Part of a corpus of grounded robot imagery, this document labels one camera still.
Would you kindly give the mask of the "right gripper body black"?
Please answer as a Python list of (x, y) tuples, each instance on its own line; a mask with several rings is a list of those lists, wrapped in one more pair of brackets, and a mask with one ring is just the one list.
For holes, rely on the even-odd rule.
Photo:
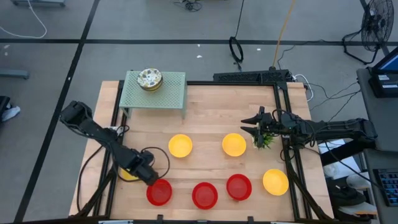
[(264, 106), (259, 107), (258, 114), (261, 115), (261, 121), (257, 123), (257, 128), (261, 130), (261, 134), (256, 136), (256, 146), (269, 146), (280, 135), (277, 130), (279, 124), (270, 113), (265, 112)]

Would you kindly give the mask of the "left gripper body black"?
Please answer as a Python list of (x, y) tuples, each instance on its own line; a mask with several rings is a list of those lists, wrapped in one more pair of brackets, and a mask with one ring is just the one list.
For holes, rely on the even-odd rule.
[(149, 151), (143, 151), (135, 160), (132, 167), (129, 169), (129, 174), (140, 179), (153, 179), (155, 178), (155, 170), (152, 168), (151, 163), (154, 161), (154, 155)]

